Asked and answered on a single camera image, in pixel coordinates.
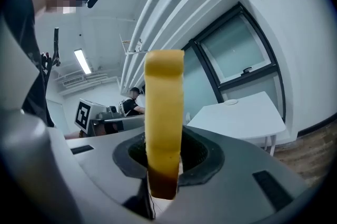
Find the white desk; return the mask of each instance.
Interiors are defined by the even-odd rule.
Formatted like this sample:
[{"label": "white desk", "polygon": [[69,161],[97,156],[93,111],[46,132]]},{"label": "white desk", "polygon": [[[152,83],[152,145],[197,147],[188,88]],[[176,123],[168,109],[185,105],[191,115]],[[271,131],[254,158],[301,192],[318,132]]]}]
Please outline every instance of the white desk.
[{"label": "white desk", "polygon": [[204,106],[188,126],[209,130],[236,139],[271,137],[274,154],[276,135],[285,130],[279,112],[265,92],[238,99],[237,104]]}]

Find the black shirt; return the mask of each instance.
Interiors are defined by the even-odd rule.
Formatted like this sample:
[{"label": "black shirt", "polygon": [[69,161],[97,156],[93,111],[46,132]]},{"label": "black shirt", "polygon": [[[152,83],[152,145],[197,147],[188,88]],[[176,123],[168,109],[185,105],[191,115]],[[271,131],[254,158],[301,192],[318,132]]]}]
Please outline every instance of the black shirt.
[{"label": "black shirt", "polygon": [[123,102],[123,108],[124,113],[127,114],[128,111],[130,111],[127,116],[134,116],[134,115],[140,115],[141,113],[134,110],[138,105],[134,100],[126,100]]},{"label": "black shirt", "polygon": [[41,54],[35,37],[35,14],[32,0],[6,0],[3,14],[19,46],[39,70],[22,109],[40,117],[47,126],[54,126],[46,103],[44,73],[41,66]]}]

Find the yellow block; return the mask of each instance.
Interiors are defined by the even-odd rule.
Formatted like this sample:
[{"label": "yellow block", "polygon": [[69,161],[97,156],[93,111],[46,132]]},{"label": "yellow block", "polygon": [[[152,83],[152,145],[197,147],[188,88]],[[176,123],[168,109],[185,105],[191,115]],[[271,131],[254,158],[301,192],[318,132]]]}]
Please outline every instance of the yellow block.
[{"label": "yellow block", "polygon": [[151,195],[176,194],[181,149],[184,52],[152,51],[145,58],[145,139]]}]

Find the man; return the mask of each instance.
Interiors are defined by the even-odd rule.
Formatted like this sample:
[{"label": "man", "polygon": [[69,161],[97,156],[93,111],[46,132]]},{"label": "man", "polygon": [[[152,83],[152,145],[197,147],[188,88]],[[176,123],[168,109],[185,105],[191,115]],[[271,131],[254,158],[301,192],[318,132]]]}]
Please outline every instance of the man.
[{"label": "man", "polygon": [[140,107],[136,103],[140,91],[137,87],[133,87],[129,91],[129,98],[123,102],[123,109],[125,116],[134,116],[145,113],[145,108]]},{"label": "man", "polygon": [[47,126],[54,126],[46,104],[41,55],[35,38],[35,18],[44,12],[56,12],[63,7],[81,6],[87,0],[6,0],[3,15],[14,38],[38,68],[39,75],[32,85],[23,110],[40,117]]}]

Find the black slot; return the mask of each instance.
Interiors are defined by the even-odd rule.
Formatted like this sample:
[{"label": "black slot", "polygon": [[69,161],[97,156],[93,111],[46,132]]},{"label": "black slot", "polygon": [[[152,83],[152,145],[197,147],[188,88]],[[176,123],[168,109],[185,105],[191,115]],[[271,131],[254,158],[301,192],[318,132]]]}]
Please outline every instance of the black slot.
[{"label": "black slot", "polygon": [[79,154],[79,153],[93,150],[93,148],[90,145],[85,145],[81,147],[72,148],[70,150],[72,151],[73,154]]},{"label": "black slot", "polygon": [[253,173],[253,177],[261,187],[276,211],[280,211],[293,201],[284,188],[267,171]]}]

